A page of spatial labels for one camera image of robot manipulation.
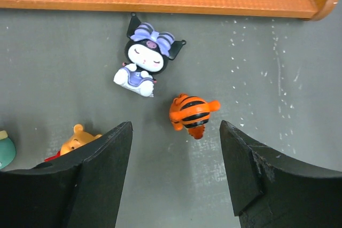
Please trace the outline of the pink heart flower toy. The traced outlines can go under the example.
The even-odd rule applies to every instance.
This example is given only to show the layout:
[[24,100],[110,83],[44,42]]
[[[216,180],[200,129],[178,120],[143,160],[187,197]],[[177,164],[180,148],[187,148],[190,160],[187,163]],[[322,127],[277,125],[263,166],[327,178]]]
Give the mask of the pink heart flower toy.
[[7,167],[16,156],[16,148],[5,130],[0,131],[0,163],[1,169]]

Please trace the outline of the black white Kuromi toy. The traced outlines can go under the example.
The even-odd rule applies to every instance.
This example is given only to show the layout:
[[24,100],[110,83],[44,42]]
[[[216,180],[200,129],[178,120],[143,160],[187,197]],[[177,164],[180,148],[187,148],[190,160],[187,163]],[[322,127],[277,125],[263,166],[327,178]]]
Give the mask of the black white Kuromi toy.
[[127,62],[116,72],[113,82],[143,97],[154,96],[156,74],[163,72],[186,45],[169,32],[158,32],[148,22],[141,22],[132,12],[125,46]]

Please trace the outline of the orange striped tiger toy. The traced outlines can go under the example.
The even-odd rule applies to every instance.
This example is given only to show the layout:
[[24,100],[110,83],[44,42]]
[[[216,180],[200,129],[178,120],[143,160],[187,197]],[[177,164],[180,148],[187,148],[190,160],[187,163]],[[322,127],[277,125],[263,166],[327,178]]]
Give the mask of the orange striped tiger toy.
[[218,111],[220,107],[218,100],[207,102],[198,96],[181,93],[172,101],[169,119],[174,130],[186,128],[189,135],[198,140],[204,135],[211,113]]

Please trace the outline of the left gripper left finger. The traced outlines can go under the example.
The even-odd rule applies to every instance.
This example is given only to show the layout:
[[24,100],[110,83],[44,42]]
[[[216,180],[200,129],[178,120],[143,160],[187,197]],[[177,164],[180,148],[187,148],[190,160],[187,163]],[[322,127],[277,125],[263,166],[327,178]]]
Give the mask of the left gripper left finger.
[[132,140],[126,121],[54,160],[1,172],[1,227],[115,227]]

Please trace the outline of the yellow bear toy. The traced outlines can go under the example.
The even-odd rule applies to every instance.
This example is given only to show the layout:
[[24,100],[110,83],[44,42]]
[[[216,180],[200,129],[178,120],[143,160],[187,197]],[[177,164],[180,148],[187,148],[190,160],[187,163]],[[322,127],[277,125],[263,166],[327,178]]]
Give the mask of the yellow bear toy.
[[76,150],[77,148],[82,147],[102,136],[101,134],[93,136],[92,134],[85,132],[84,127],[81,124],[76,124],[73,127],[73,132],[74,133],[72,137],[62,145],[61,149],[54,156],[45,159],[45,162],[54,160],[62,155]]

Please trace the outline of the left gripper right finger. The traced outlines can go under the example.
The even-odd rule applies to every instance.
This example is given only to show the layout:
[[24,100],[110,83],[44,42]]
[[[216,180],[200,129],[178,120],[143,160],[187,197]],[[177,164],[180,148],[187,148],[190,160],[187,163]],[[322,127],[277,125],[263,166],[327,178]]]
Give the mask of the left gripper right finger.
[[341,227],[341,172],[283,154],[227,121],[220,141],[241,227]]

